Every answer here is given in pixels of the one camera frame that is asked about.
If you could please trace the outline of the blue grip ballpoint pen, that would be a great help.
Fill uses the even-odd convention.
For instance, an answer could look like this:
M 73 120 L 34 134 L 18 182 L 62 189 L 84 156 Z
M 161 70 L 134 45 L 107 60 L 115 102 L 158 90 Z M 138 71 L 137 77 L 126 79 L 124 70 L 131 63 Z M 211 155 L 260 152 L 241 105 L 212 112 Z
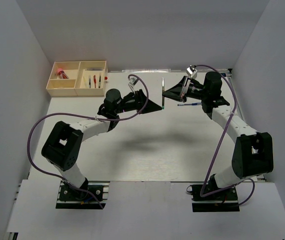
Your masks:
M 185 107 L 185 106 L 201 106 L 201 102 L 194 102 L 194 103 L 180 103 L 177 104 L 178 107 Z

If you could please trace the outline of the dark blue gel pen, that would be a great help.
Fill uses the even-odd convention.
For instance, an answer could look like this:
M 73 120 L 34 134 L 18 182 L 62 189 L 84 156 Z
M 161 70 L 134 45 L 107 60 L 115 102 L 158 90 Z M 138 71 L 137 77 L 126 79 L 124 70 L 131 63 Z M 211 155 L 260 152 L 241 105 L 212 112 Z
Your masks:
M 102 82 L 102 74 L 99 74 L 99 80 L 98 80 L 98 88 L 101 88 L 101 82 Z

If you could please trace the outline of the red ballpoint pen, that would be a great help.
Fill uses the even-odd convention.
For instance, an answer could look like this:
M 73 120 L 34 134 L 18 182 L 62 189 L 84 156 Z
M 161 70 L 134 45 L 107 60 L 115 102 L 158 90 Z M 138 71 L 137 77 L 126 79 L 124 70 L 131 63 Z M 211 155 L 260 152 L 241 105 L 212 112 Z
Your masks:
M 97 87 L 96 75 L 93 76 L 93 82 L 94 82 L 94 88 L 96 88 Z

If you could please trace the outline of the pink capped marker tube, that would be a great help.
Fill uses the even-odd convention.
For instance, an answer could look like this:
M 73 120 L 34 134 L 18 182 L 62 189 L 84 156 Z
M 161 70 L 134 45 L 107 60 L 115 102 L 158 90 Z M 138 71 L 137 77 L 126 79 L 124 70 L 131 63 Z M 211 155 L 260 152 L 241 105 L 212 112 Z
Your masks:
M 65 73 L 65 71 L 62 68 L 58 68 L 56 70 L 56 73 L 60 79 L 69 79 L 68 75 Z

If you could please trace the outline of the yellow highlighter pen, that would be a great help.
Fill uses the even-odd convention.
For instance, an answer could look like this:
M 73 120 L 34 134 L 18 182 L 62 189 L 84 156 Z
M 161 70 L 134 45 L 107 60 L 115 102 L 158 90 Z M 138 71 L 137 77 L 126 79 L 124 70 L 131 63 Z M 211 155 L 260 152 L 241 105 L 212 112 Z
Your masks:
M 83 82 L 84 82 L 84 86 L 85 86 L 86 88 L 89 88 L 89 83 L 88 83 L 88 81 L 86 80 L 85 77 L 83 77 Z

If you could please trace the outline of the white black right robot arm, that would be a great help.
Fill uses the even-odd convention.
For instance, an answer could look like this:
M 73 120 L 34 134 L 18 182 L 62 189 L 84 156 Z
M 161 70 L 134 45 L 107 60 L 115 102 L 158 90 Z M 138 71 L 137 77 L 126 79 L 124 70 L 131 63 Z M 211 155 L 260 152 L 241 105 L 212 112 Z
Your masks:
M 258 132 L 235 114 L 235 107 L 222 96 L 224 77 L 216 71 L 205 74 L 199 83 L 184 76 L 175 86 L 162 93 L 163 97 L 184 103 L 192 98 L 201 101 L 203 112 L 222 127 L 221 137 L 229 136 L 234 142 L 231 164 L 215 173 L 207 173 L 200 197 L 221 199 L 228 189 L 254 176 L 274 169 L 273 140 L 267 132 Z

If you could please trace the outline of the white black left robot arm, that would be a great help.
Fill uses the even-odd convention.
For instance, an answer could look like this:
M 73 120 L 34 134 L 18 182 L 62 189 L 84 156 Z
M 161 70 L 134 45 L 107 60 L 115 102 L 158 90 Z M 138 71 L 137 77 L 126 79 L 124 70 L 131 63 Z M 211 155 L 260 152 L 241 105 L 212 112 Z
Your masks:
M 161 110 L 162 107 L 149 100 L 141 89 L 121 97 L 120 91 L 112 88 L 106 92 L 97 112 L 112 121 L 89 119 L 73 124 L 59 121 L 49 134 L 41 155 L 57 168 L 66 186 L 72 184 L 68 192 L 78 200 L 85 199 L 88 196 L 88 180 L 76 164 L 82 142 L 112 131 L 121 113 L 137 111 L 147 114 Z

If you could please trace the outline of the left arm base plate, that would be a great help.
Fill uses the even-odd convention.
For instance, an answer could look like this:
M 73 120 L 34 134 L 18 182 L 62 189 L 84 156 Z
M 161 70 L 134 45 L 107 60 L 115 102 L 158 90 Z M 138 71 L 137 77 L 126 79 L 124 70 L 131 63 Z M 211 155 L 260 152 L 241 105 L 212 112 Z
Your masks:
M 94 182 L 88 183 L 87 190 L 91 192 L 99 200 L 99 203 L 88 193 L 82 192 L 76 196 L 74 189 L 67 184 L 61 182 L 58 189 L 56 200 L 56 209 L 65 210 L 102 210 L 108 199 L 110 182 Z

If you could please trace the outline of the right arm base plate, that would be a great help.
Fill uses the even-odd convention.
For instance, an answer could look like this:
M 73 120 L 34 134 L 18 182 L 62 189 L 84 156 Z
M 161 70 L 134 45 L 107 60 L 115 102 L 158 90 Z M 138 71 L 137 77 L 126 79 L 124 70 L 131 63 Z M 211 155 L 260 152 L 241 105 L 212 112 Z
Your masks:
M 189 185 L 186 193 L 191 195 L 193 213 L 228 213 L 239 212 L 238 195 L 234 188 L 206 197 L 200 196 L 202 184 Z

